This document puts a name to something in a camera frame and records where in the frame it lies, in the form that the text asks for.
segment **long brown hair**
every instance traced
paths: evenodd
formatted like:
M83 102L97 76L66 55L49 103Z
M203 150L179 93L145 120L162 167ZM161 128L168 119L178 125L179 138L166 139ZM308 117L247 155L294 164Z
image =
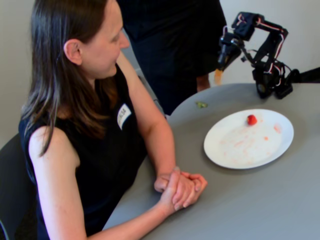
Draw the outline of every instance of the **long brown hair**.
M80 68L69 61L64 44L70 39L88 43L100 30L108 0L35 0L31 17L32 83L22 119L26 132L45 116L49 127L42 155L48 150L61 107L78 131L103 138L105 127L98 95ZM117 90L113 78L98 81L113 108Z

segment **black sleeveless top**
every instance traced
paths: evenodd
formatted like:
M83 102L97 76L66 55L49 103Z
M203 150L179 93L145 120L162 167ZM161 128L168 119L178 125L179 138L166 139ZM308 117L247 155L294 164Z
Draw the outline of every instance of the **black sleeveless top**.
M80 159L80 166L76 169L75 177L82 202L87 236L103 229L119 200L133 184L138 168L147 154L145 143L138 132L137 119L126 78L120 68L116 67L117 73L114 78L118 100L115 108L110 109L106 94L97 92L105 114L110 116L105 121L107 130L104 139L93 139L79 133L68 119L58 118L55 125L56 128L64 131ZM29 141L32 133L47 124L44 118L40 119L25 135L28 120L21 120L19 134L28 174L37 185L29 156ZM49 240L39 194L36 195L36 200L38 239Z

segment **woman's arm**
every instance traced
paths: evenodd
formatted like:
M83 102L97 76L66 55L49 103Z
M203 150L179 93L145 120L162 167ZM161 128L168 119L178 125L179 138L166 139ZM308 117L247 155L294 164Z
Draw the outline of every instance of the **woman's arm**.
M55 128L47 152L39 156L46 127L30 139L29 154L35 171L41 209L50 239L60 240L138 240L172 214L180 171L175 169L161 200L144 214L87 238L84 212L79 195L76 167L80 160L63 131Z
M172 130L123 53L120 54L117 64L126 78L139 131L154 164L157 175L154 188L158 192L163 192L176 165ZM172 200L175 209L186 208L195 203L206 186L206 182L181 176L176 195Z
M172 130L123 53L120 54L117 64L127 80L138 128L156 174L157 176L169 174L176 166Z

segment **hand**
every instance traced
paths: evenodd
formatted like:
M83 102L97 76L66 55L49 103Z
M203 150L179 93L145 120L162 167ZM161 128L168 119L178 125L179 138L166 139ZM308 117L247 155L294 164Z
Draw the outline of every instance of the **hand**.
M163 193L164 190L167 188L169 179L170 179L170 174L159 175L154 183L155 190L160 193ZM174 204L175 210L178 211L182 207L184 208L188 207L190 205L189 202L193 202L193 198L195 197L195 194L196 194L195 183L192 180L181 175L176 194L172 199L172 203Z
M181 175L177 193L172 199L176 210L194 204L208 185L208 182L200 174L181 172ZM170 174L159 175L154 183L155 190L162 193L167 188L169 178Z
M175 205L173 204L173 197L177 192L180 177L180 169L175 167L169 177L166 188L161 195L161 199L157 204L166 217L176 211Z

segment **green food crumb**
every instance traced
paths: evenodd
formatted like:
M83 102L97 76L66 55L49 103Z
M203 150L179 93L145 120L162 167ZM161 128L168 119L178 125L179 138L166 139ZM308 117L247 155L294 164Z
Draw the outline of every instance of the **green food crumb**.
M204 102L201 102L201 101L196 101L195 104L197 105L197 107L199 109L203 109L203 108L207 108L208 107L207 103L204 103Z

